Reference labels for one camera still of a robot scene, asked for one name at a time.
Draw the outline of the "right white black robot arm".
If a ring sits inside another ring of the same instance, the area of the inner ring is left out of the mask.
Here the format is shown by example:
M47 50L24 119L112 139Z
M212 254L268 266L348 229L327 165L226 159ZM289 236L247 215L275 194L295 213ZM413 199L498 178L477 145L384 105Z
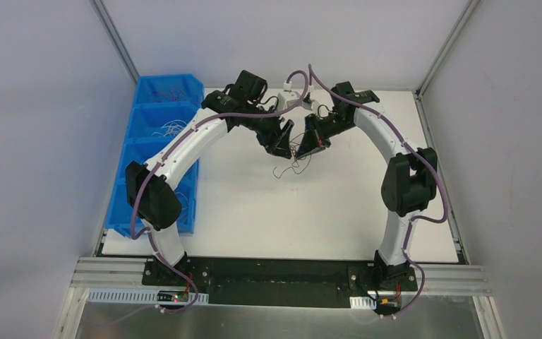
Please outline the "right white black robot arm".
M326 116L315 112L304 119L304 134L297 159L330 147L330 139L352 128L364 132L383 156L387 169L380 195L388 210L383 240L375 251L372 284L388 290L405 280L410 262L409 241L416 219L436 197L433 176L438 157L432 148L414 148L387 122L380 98L372 90L356 92L351 83L336 84L330 91L333 107Z

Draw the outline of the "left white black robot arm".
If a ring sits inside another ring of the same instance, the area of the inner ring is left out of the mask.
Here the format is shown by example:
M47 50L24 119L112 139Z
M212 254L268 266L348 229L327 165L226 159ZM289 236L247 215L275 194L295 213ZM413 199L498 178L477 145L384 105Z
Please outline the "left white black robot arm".
M265 79L242 71L234 83L208 94L194 121L161 151L144 163L133 161L126 167L131 227L136 226L137 218L141 219L153 255L162 263L159 274L169 285L180 285L187 276L187 267L180 262L185 250L176 225L182 210L176 188L193 163L236 126L254 131L268 154L291 157L289 134L294 123L282 116L297 108L308 91L298 93L287 81L271 110L260 103L266 91Z

